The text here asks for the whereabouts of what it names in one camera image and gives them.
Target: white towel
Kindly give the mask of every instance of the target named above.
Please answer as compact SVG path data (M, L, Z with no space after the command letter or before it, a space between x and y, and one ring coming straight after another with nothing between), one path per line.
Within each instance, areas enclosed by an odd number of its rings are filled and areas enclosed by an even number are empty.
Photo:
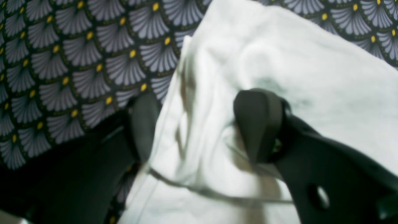
M232 110L237 93L251 88L284 97L322 135L398 174L394 68L288 10L213 0L184 41L121 224L272 223L277 212L264 202L289 196L250 169ZM297 223L288 212L276 223Z

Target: fan pattern fabric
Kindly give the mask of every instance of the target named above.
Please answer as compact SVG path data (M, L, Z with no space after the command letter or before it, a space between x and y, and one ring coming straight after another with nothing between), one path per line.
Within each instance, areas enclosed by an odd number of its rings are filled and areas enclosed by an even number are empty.
M398 67L396 0L258 1ZM183 37L193 35L210 2L0 0L0 166L19 169L84 136L146 89L163 102ZM133 178L126 173L114 203L124 203ZM113 209L106 222L119 215Z

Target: white fabric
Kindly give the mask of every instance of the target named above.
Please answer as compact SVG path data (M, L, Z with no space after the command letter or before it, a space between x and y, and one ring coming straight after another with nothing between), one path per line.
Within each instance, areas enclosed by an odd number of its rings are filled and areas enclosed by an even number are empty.
M251 88L284 97L321 134L398 174L394 68L288 10L213 0L184 40L150 160L119 223L299 222L292 205L269 212L267 201L289 199L286 186L255 174L244 152L232 106Z

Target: circular hole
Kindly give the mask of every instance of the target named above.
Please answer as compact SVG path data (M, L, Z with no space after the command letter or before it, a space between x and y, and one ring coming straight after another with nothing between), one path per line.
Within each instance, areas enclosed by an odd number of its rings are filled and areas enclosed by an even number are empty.
M320 209L327 210L330 207L330 200L327 192L321 186L311 185L308 194L312 204Z

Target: yellow dot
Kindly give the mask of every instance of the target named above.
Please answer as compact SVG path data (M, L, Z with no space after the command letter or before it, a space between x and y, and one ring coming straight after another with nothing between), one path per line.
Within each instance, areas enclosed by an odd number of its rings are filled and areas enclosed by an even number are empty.
M130 58L134 58L135 57L135 50L130 51Z
M68 82L69 82L69 77L65 77L65 78L62 80L62 85L66 85L66 84L68 84Z
M83 1L80 1L80 2L77 4L77 8L78 8L78 9L83 8L83 6L84 6L84 2L83 2Z
M168 45L170 43L170 41L171 41L171 39L170 39L170 37L168 37L168 38L166 38L166 40L164 40L164 44Z
M110 103L112 103L112 97L108 97L106 98L106 105L109 105Z
M88 32L87 34L87 40L90 40L91 38L93 38L93 32Z
M97 72L100 72L102 70L102 64L97 65Z
M59 51L59 45L55 45L53 48L53 53L57 53Z
M153 4L152 9L153 9L153 11L157 11L159 9L159 3Z
M116 222L116 218L114 216L111 217L111 219L109 220L109 224L115 224Z
M145 91L146 90L146 83L144 83L142 86L141 86L141 92L143 92L143 91Z
M120 25L123 26L126 23L126 17L120 19Z
M47 23L51 23L52 20L53 20L53 16L49 16L49 17L47 18Z
M74 110L72 111L72 113L70 114L70 116L74 118L74 117L77 116L77 114L78 114L77 109L74 109Z
M36 95L36 90L30 91L29 97L33 98Z
M39 122L37 124L37 129L40 130L43 127L43 122Z

